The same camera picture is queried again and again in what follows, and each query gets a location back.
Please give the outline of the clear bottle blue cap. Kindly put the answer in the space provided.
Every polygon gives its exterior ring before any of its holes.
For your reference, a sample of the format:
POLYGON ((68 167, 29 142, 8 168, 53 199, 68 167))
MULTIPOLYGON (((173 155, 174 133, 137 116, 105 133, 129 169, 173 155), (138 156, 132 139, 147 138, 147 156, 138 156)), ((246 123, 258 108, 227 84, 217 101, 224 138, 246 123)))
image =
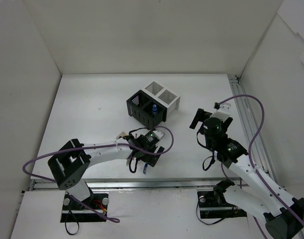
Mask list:
POLYGON ((153 116, 153 117, 156 117, 157 114, 158 114, 157 105, 156 105, 156 104, 153 104, 153 105, 152 105, 152 116, 153 116))

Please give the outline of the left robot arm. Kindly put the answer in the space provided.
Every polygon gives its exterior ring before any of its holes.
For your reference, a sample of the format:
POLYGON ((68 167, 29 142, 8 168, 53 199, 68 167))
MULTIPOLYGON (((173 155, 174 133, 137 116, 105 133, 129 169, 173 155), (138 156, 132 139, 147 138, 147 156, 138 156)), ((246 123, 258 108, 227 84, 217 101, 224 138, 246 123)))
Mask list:
POLYGON ((94 144, 96 149, 82 149, 77 139, 67 142, 60 150, 63 153, 54 155, 48 160, 48 166, 60 190, 67 191, 74 197, 74 203, 81 209, 86 209, 92 204, 94 198, 92 190, 88 187, 82 176, 89 167, 112 160, 135 159, 143 161, 154 167, 164 152, 164 147, 157 146, 163 138, 163 132, 150 130, 145 135, 135 138, 132 134, 121 137, 104 147, 103 144, 94 144))

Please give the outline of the beige eraser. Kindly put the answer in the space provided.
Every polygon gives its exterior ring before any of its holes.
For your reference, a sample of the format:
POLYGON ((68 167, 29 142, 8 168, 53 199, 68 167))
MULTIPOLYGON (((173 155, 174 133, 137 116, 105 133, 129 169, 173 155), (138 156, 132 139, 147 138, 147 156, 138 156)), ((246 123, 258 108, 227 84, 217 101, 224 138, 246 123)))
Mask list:
POLYGON ((120 138, 123 138, 123 137, 125 137, 125 136, 128 136, 128 134, 127 134, 126 132, 122 131, 122 132, 116 137, 116 139, 120 139, 120 138))

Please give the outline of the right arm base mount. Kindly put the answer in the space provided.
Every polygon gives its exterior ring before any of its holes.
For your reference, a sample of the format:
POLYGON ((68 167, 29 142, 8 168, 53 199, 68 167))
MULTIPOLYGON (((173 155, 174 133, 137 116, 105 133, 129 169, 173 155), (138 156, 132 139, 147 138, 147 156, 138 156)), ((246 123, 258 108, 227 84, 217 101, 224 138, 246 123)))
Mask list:
POLYGON ((214 191, 197 191, 197 216, 205 220, 206 224, 217 224, 225 219, 246 218, 247 213, 241 208, 223 202, 218 202, 214 196, 214 191))

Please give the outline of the blue pen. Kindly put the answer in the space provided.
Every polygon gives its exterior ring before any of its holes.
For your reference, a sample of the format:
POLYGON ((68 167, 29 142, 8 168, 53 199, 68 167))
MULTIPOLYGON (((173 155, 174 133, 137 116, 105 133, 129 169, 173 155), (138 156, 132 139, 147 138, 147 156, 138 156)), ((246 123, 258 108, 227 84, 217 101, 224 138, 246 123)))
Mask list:
POLYGON ((147 167, 148 167, 148 163, 145 163, 144 165, 144 169, 143 169, 143 174, 145 175, 147 172, 147 167))

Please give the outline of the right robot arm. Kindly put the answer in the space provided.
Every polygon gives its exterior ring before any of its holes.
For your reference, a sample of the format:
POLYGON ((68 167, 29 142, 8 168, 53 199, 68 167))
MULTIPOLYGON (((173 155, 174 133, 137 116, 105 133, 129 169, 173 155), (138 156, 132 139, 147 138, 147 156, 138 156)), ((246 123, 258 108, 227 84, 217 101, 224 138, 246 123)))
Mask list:
POLYGON ((292 239, 303 229, 304 198, 297 199, 280 187, 256 162, 251 161, 248 151, 227 135, 232 122, 227 110, 214 113, 198 109, 190 125, 205 137, 204 148, 214 154, 211 163, 221 162, 237 174, 255 192, 245 192, 233 181, 225 179, 214 186, 213 199, 218 205, 235 205, 265 224, 275 239, 292 239))

